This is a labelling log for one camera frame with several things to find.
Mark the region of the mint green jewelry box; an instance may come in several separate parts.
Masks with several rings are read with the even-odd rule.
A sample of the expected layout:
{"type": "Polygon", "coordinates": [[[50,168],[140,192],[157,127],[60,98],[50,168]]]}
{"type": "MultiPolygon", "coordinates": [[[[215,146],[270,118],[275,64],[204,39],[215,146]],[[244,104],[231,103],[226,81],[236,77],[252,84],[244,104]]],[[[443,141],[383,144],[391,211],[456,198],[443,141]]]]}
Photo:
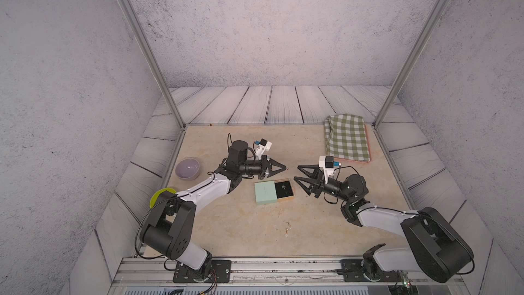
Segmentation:
{"type": "Polygon", "coordinates": [[[277,203],[276,185],[274,181],[255,183],[255,200],[257,205],[277,203]]]}

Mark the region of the black lined box drawer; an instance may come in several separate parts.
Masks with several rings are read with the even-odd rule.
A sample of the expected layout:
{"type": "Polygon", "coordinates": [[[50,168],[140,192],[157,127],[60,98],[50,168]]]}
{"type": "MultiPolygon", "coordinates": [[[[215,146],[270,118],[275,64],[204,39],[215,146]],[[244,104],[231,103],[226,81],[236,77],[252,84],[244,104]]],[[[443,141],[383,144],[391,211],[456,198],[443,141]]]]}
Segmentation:
{"type": "Polygon", "coordinates": [[[292,183],[289,179],[276,180],[275,190],[277,202],[283,202],[294,198],[294,190],[292,183]]]}

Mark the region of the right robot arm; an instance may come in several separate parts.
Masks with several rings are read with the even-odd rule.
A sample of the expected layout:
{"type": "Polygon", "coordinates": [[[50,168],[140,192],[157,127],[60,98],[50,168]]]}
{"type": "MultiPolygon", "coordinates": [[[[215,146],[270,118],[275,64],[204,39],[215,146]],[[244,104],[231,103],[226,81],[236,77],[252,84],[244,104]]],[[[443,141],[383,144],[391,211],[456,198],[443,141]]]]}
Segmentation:
{"type": "Polygon", "coordinates": [[[441,284],[462,274],[463,268],[476,268],[474,252],[459,233],[432,207],[399,210],[377,206],[366,200],[367,183],[358,172],[344,181],[334,177],[340,166],[300,165],[301,176],[294,181],[308,194],[331,195],[341,205],[348,223],[375,228],[405,238],[407,247],[388,248],[377,244],[367,250],[360,273],[371,282],[383,280],[393,272],[421,272],[441,284]]]}

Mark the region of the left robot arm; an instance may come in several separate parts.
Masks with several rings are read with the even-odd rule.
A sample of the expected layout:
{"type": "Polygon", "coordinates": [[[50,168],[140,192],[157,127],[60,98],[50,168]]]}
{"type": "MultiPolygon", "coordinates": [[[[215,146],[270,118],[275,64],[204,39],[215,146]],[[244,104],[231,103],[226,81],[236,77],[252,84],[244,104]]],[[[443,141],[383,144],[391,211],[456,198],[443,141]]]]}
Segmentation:
{"type": "Polygon", "coordinates": [[[183,264],[200,278],[212,269],[212,254],[191,241],[195,217],[216,199],[230,194],[249,177],[259,180],[285,172],[287,167],[261,154],[248,158],[254,150],[247,142],[233,141],[210,177],[180,193],[164,191],[157,197],[144,220],[137,238],[167,259],[183,264]]]}

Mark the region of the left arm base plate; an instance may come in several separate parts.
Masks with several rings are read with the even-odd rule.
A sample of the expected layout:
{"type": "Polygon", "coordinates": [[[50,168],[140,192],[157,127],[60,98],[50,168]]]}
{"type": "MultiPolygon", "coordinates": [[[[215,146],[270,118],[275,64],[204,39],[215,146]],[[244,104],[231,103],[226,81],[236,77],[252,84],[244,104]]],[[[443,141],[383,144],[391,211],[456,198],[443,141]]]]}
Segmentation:
{"type": "Polygon", "coordinates": [[[180,262],[175,267],[173,283],[175,284],[227,284],[231,278],[232,261],[228,259],[212,259],[205,263],[201,270],[195,270],[180,262]]]}

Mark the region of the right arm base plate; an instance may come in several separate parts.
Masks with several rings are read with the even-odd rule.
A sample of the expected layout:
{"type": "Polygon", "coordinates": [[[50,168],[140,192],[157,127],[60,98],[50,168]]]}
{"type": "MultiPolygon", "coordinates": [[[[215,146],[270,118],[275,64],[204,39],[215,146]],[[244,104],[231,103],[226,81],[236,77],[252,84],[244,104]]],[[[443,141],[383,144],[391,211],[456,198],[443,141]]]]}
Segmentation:
{"type": "Polygon", "coordinates": [[[343,259],[341,268],[336,273],[344,278],[344,282],[386,282],[396,283],[400,280],[397,272],[386,272],[378,264],[367,259],[343,259]]]}

